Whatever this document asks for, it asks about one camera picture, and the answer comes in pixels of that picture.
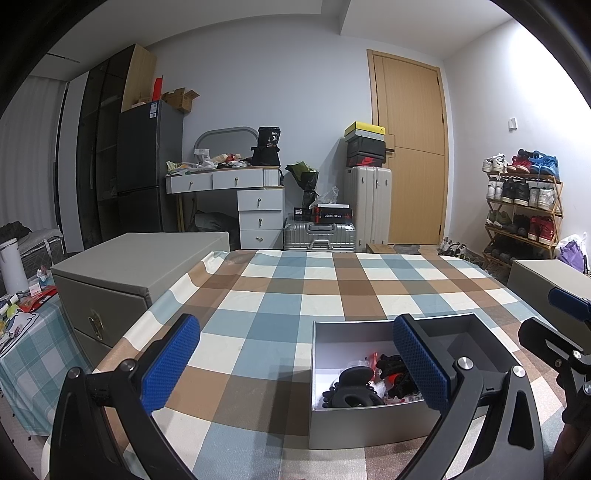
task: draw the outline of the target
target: silver suitcase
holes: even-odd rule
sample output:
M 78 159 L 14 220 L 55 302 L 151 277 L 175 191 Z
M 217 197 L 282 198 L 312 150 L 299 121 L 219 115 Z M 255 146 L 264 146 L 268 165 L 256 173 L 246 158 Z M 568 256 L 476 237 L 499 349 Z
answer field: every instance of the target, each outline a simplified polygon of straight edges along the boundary
M 356 242 L 353 225 L 315 225 L 291 221 L 285 226 L 284 250 L 354 252 Z

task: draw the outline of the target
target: white drawer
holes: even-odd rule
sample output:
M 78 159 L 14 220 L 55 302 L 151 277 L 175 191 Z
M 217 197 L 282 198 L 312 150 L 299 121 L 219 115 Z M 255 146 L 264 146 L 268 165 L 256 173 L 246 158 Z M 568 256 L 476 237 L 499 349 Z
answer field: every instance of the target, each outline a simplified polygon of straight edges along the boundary
M 240 246 L 244 250 L 283 248 L 283 230 L 240 230 Z
M 166 177 L 166 193 L 199 192 L 212 189 L 213 172 Z
M 213 189 L 250 189 L 262 187 L 262 168 L 230 168 L 213 175 Z
M 283 189 L 239 190 L 238 210 L 283 209 Z
M 283 210 L 239 212 L 240 230 L 277 230 L 283 228 Z

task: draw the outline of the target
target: purple bag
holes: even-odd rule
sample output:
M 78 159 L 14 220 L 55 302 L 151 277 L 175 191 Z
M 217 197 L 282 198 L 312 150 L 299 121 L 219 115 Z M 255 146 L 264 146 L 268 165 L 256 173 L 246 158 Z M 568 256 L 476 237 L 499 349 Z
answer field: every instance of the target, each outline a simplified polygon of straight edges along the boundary
M 558 260 L 563 261 L 567 265 L 570 265 L 575 270 L 579 270 L 584 273 L 584 256 L 581 252 L 579 244 L 574 240 L 571 240 L 565 246 L 560 247 L 560 253 L 558 254 Z

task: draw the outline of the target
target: white thermos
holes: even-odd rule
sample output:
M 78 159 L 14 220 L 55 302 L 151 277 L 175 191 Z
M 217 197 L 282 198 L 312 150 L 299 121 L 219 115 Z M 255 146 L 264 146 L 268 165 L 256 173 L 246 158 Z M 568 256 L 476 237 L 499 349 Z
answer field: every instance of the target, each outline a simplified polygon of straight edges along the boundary
M 16 238 L 0 244 L 0 271 L 6 291 L 10 295 L 14 295 L 18 291 L 29 290 L 29 282 L 25 275 L 25 269 L 22 267 Z

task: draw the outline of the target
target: wooden door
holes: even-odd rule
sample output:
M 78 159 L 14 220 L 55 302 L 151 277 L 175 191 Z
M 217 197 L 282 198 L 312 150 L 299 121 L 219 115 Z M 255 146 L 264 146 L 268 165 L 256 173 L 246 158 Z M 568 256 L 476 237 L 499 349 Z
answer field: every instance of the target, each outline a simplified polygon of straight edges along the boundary
M 377 52 L 372 59 L 374 122 L 386 128 L 387 163 L 392 170 L 388 242 L 437 244 L 447 187 L 439 71 Z

